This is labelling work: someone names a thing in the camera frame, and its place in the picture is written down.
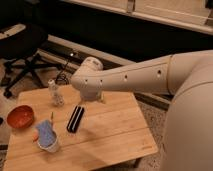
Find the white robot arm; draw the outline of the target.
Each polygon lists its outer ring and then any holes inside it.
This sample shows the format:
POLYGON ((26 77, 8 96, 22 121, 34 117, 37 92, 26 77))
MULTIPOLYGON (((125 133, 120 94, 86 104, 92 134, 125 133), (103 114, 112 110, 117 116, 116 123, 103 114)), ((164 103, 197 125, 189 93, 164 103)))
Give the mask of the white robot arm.
POLYGON ((213 50, 166 55, 105 70, 86 58, 71 77, 84 99, 101 91, 170 94, 160 171, 213 171, 213 50))

